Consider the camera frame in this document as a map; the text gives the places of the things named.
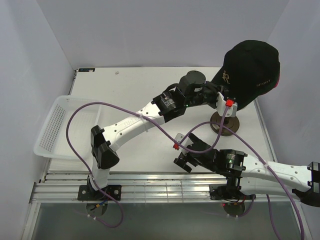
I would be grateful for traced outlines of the dark brown mannequin stand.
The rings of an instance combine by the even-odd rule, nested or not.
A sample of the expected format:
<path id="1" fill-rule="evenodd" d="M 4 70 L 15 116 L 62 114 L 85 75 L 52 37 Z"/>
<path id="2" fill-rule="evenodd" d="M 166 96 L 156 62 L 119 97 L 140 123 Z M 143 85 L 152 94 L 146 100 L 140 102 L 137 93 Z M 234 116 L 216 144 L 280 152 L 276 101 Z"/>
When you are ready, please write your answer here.
<path id="1" fill-rule="evenodd" d="M 210 118 L 210 122 L 217 123 L 217 124 L 220 124 L 221 120 L 222 120 L 222 117 L 217 112 L 215 112 Z M 237 116 L 235 116 L 235 117 L 225 117 L 224 118 L 224 122 L 223 122 L 223 126 L 227 127 L 232 132 L 236 133 L 240 128 L 240 121 L 239 121 Z M 219 125 L 210 124 L 210 127 L 216 134 L 219 133 L 219 130 L 220 130 L 220 126 Z M 229 132 L 225 128 L 222 128 L 221 136 L 229 137 L 231 135 L 232 135 L 231 132 Z"/>

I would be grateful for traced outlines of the black baseball cap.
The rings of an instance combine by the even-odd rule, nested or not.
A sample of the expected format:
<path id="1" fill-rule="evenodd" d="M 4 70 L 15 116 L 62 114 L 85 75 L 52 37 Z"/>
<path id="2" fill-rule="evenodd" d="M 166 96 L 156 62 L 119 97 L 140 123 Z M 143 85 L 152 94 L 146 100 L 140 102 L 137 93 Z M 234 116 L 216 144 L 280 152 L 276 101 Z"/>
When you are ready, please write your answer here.
<path id="1" fill-rule="evenodd" d="M 211 82 L 227 87 L 229 96 L 241 108 L 273 89 L 272 81 L 280 68 L 275 47 L 260 40 L 245 40 L 225 54 L 222 67 Z"/>

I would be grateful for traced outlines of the pink baseball cap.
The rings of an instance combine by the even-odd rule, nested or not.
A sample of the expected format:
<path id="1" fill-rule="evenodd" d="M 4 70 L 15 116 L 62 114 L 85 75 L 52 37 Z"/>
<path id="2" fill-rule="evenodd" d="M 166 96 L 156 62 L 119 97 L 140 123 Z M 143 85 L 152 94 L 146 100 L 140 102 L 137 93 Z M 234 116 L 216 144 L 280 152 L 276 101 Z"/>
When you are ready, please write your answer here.
<path id="1" fill-rule="evenodd" d="M 279 84 L 279 80 L 280 80 L 280 71 L 277 73 L 277 75 L 274 77 L 274 79 L 272 80 L 272 89 L 276 88 Z"/>

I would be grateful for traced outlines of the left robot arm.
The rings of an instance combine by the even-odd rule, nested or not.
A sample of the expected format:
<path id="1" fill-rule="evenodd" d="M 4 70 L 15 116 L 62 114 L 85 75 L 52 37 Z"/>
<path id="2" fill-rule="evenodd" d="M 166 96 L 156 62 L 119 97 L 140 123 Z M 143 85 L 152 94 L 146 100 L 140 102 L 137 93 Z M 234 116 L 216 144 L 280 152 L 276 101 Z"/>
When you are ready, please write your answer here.
<path id="1" fill-rule="evenodd" d="M 88 193 L 100 200 L 106 195 L 109 172 L 119 161 L 117 150 L 125 143 L 185 114 L 187 108 L 208 105 L 222 118 L 237 111 L 237 103 L 228 98 L 229 90 L 209 82 L 203 73 L 192 70 L 179 83 L 167 87 L 138 112 L 106 127 L 94 126 L 90 132 L 90 144 L 96 165 L 88 177 Z"/>

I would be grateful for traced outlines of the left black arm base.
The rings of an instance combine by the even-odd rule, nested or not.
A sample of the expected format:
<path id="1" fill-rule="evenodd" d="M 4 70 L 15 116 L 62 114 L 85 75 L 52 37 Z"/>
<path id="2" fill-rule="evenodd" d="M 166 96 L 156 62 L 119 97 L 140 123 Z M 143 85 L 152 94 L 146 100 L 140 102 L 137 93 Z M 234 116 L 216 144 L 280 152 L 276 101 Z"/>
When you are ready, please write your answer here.
<path id="1" fill-rule="evenodd" d="M 102 188 L 102 191 L 104 191 L 106 194 L 111 196 L 117 201 L 121 200 L 121 194 L 122 194 L 122 186 L 121 185 L 108 185 L 104 188 Z M 94 190 L 89 185 L 80 185 L 78 189 L 77 194 L 77 200 L 78 201 L 104 201 L 109 200 L 110 198 L 107 197 L 105 194 L 103 194 L 99 190 Z"/>

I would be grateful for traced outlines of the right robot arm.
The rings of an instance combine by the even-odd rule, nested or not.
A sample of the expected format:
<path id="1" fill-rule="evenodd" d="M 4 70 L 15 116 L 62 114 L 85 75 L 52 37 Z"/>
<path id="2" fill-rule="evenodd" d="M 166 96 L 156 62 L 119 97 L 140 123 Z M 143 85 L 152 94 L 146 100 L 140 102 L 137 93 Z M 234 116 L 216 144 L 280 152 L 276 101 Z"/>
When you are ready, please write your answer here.
<path id="1" fill-rule="evenodd" d="M 287 193 L 303 204 L 320 205 L 320 164 L 287 165 L 269 161 L 262 163 L 255 156 L 234 149 L 211 149 L 210 145 L 193 133 L 178 133 L 174 149 L 183 145 L 174 163 L 190 173 L 201 166 L 226 177 L 227 183 L 218 187 L 211 196 L 218 199 L 242 199 L 244 196 L 266 194 L 284 196 Z"/>

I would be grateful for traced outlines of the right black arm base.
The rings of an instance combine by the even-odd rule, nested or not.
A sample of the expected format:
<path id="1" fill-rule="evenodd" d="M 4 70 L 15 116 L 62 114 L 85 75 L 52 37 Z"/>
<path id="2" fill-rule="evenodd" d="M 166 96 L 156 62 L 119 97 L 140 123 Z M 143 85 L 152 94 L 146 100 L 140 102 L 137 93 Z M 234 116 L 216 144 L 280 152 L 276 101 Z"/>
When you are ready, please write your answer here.
<path id="1" fill-rule="evenodd" d="M 209 196 L 211 200 L 224 200 L 227 202 L 240 202 L 242 200 L 252 200 L 255 199 L 256 196 L 252 195 L 244 195 L 239 190 L 232 189 L 231 191 L 227 190 L 226 185 L 209 185 Z"/>

